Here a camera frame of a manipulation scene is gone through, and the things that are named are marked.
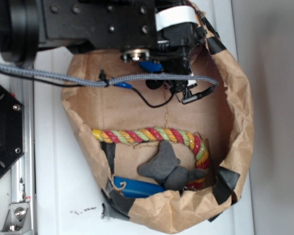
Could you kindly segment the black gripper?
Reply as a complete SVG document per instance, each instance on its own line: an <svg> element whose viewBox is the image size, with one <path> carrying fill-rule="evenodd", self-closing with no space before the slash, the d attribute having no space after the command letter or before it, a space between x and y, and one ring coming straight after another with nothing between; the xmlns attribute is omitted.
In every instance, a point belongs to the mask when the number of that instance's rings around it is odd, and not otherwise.
<svg viewBox="0 0 294 235"><path fill-rule="evenodd" d="M156 49L123 51L125 62L153 61L162 71L176 75L193 75L190 66L192 50L206 38L203 16L188 0L122 0L122 4L136 7L141 15L155 14Z"/></svg>

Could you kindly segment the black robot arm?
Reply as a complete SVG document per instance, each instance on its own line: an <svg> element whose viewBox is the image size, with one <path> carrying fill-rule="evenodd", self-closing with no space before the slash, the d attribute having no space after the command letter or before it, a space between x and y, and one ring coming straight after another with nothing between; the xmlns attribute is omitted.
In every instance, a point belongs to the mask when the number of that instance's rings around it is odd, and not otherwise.
<svg viewBox="0 0 294 235"><path fill-rule="evenodd" d="M188 0L0 0L0 73L22 78L69 81L31 69L38 52L65 47L159 63L183 91L191 52L205 38L205 18Z"/></svg>

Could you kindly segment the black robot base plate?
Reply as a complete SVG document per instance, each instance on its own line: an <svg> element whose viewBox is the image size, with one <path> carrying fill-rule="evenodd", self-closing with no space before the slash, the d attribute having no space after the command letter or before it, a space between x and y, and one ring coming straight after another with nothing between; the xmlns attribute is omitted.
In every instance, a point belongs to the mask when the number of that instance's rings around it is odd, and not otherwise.
<svg viewBox="0 0 294 235"><path fill-rule="evenodd" d="M23 107L0 85L0 179L24 153Z"/></svg>

